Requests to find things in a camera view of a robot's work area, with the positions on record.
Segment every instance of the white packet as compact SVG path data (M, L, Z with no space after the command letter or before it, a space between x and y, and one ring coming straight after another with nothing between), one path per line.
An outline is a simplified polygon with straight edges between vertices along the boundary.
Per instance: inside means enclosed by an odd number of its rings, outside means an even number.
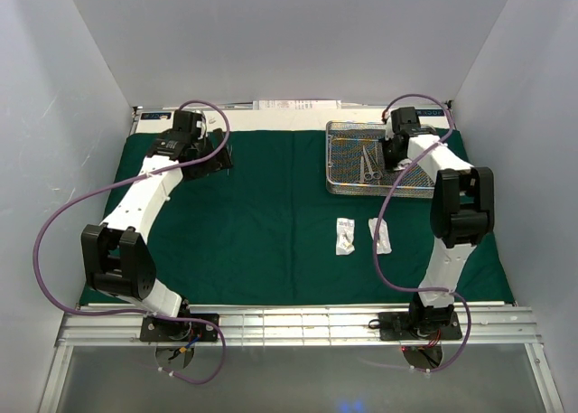
M355 221L351 219L337 219L337 243L335 244L335 255L349 255L355 248L353 247L353 231Z
M374 238L377 224L377 218L369 219L369 233L371 234L371 239ZM386 253L391 253L391 244L389 243L386 221L381 221L381 224L379 225L378 254L382 255Z

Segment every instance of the metal frame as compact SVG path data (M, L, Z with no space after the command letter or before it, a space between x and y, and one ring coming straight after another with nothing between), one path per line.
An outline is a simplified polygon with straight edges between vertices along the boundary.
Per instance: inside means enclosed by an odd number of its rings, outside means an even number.
M472 328L469 343L524 344L545 411L562 412L563 407L548 367L542 337L529 307L502 302L471 303ZM96 304L83 310L131 309L132 305ZM247 346L339 346L382 345L398 347L401 342L381 342L378 331L368 328L369 320L379 312L405 311L407 305L340 305L304 307L247 307L227 305L193 306L195 313L219 313L220 327L231 347ZM460 323L466 314L456 304ZM56 411L74 346L169 346L177 343L141 343L138 337L142 316L122 314L104 317L65 315L56 342L56 352L42 398L42 413ZM458 344L461 341L444 341ZM403 341L403 344L417 341ZM200 344L201 348L219 346Z

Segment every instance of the green cloth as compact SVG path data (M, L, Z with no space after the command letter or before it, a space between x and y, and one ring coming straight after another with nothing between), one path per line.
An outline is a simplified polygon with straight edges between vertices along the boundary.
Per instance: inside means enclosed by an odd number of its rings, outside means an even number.
M156 135L126 140L117 181L138 173ZM157 277L194 304L345 305L407 302L384 286L371 259L368 219L381 197L342 196L325 188L322 131L231 134L234 168L179 184L149 235ZM459 133L449 140L467 159ZM126 187L114 190L106 213ZM386 220L393 252L380 257L386 277L418 286L434 236L430 201L394 198ZM354 219L355 251L335 255L336 220ZM513 301L496 242L489 235L471 255L458 291L469 301ZM86 289L81 303L114 300Z

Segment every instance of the metal tray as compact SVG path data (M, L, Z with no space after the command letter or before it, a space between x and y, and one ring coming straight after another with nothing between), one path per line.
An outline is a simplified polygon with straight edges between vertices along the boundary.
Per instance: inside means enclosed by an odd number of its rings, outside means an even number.
M326 126L325 174L327 190L334 194L386 196L401 172L386 172L383 153L378 140L385 135L381 123L330 121ZM363 146L372 157L383 176L379 180L359 183L359 159ZM416 166L397 186L394 196L426 198L434 196L434 182L424 170Z

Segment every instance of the gray floor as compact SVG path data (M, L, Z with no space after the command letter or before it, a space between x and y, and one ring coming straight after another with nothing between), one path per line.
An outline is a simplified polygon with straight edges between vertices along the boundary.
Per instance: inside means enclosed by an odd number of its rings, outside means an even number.
M456 347L447 346L449 357ZM185 371L210 372L218 348L198 348ZM221 374L193 387L156 371L152 347L76 347L59 412L538 412L544 411L524 345L471 345L448 370L404 364L397 347L231 348Z

